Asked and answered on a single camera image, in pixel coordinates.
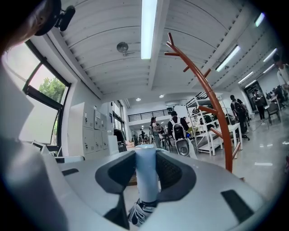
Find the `tree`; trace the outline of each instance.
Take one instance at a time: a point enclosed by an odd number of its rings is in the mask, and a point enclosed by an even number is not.
[[[65,85],[57,78],[53,78],[52,80],[45,78],[44,82],[40,84],[39,87],[41,93],[57,102],[61,102],[64,90]]]

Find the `railing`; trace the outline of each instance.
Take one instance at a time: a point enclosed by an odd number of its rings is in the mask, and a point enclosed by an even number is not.
[[[128,120],[131,122],[131,121],[135,121],[135,120],[150,119],[152,117],[167,116],[167,115],[170,115],[171,112],[172,112],[172,109],[139,113],[139,114],[129,115]]]

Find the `window frame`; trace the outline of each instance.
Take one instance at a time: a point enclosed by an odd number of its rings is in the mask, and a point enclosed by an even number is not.
[[[48,107],[51,107],[55,110],[58,111],[55,121],[54,121],[54,125],[56,120],[57,121],[57,132],[56,132],[56,145],[46,145],[48,150],[53,152],[53,151],[59,151],[60,147],[61,147],[61,124],[62,124],[62,118],[63,118],[63,109],[65,107],[65,103],[66,103],[66,99],[67,99],[67,95],[69,93],[69,89],[71,84],[69,82],[67,82],[51,65],[50,63],[47,61],[47,58],[44,57],[38,50],[37,48],[33,45],[33,43],[28,40],[25,42],[25,44],[27,45],[27,47],[31,50],[31,52],[40,60],[39,64],[35,67],[35,69],[33,70],[33,72],[30,74],[29,78],[26,80],[25,85],[22,89],[22,91],[24,92],[25,95],[30,96],[31,98],[45,104]],[[62,82],[66,87],[67,87],[67,91],[66,95],[65,95],[65,99],[63,101],[63,105],[51,98],[49,98],[48,96],[46,96],[45,94],[43,94],[42,92],[38,91],[37,89],[35,89],[34,87],[30,86],[30,82],[33,79],[34,75],[36,74],[36,72],[39,70],[39,68],[41,66],[45,66],[54,76],[55,78],[57,78],[60,82]]]

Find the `shoe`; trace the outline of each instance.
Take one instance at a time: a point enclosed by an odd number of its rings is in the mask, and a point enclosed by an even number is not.
[[[133,225],[140,227],[146,219],[153,213],[156,209],[156,205],[147,206],[142,203],[140,199],[132,206],[129,210],[129,214],[127,215],[128,221],[130,221]]]

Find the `white backpack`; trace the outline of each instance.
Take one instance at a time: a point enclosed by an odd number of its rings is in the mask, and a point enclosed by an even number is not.
[[[177,122],[175,123],[172,119],[170,120],[172,123],[172,136],[174,140],[185,139],[186,138],[186,130],[181,124],[181,119],[177,118]]]

